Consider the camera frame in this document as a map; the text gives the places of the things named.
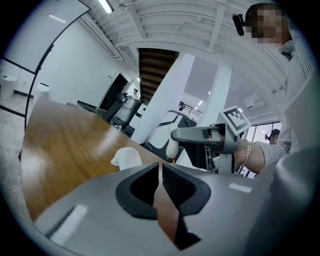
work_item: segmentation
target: white column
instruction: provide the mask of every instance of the white column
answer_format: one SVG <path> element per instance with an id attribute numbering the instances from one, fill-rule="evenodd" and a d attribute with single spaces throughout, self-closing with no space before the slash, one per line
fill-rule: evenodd
<path id="1" fill-rule="evenodd" d="M 145 143 L 169 110 L 177 110 L 183 96 L 195 56 L 180 53 L 146 108 L 131 139 Z"/>
<path id="2" fill-rule="evenodd" d="M 197 127 L 205 127 L 217 122 L 219 112 L 224 109 L 226 104 L 230 87 L 232 62 L 232 57 L 224 52 L 216 71 L 205 110 L 196 125 Z M 185 150 L 183 150 L 176 163 L 181 166 L 194 168 Z"/>

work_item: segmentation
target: wooden staircase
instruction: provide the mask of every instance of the wooden staircase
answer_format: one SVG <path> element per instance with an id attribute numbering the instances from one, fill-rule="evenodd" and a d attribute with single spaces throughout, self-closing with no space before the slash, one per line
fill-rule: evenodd
<path id="1" fill-rule="evenodd" d="M 139 77 L 142 102 L 149 102 L 179 56 L 171 50 L 140 48 Z"/>

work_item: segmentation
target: wooden table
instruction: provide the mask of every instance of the wooden table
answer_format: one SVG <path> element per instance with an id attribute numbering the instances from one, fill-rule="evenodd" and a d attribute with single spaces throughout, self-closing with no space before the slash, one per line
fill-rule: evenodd
<path id="1" fill-rule="evenodd" d="M 82 183 L 117 172 L 110 162 L 124 147 L 136 149 L 143 164 L 165 162 L 98 115 L 39 99 L 21 153 L 22 188 L 31 219 Z"/>

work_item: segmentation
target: doorway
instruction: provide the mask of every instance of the doorway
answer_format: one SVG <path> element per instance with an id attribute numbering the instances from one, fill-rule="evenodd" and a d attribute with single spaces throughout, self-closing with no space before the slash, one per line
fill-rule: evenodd
<path id="1" fill-rule="evenodd" d="M 106 95 L 104 96 L 104 99 L 102 100 L 102 103 L 100 105 L 100 109 L 107 111 L 116 101 L 116 96 L 122 92 L 127 83 L 128 81 L 123 77 L 121 73 L 119 73 L 110 86 L 109 90 L 107 91 Z"/>

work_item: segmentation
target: doorframe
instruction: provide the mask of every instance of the doorframe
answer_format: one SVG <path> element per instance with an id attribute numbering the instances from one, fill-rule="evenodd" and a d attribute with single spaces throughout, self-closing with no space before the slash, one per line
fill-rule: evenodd
<path id="1" fill-rule="evenodd" d="M 105 90 L 105 92 L 104 92 L 104 94 L 103 94 L 103 96 L 102 96 L 99 104 L 97 105 L 96 109 L 99 109 L 99 108 L 100 108 L 100 106 L 101 106 L 102 102 L 104 101 L 105 96 L 107 95 L 110 87 L 113 85 L 113 83 L 115 82 L 116 78 L 117 78 L 120 74 L 121 74 L 121 76 L 123 76 L 123 78 L 124 78 L 125 80 L 127 80 L 127 82 L 129 82 L 127 76 L 124 75 L 123 71 L 120 71 L 120 70 L 118 69 L 118 71 L 117 71 L 116 73 L 114 73 L 114 76 L 111 78 L 110 84 L 109 84 L 109 86 L 106 88 L 106 90 Z"/>

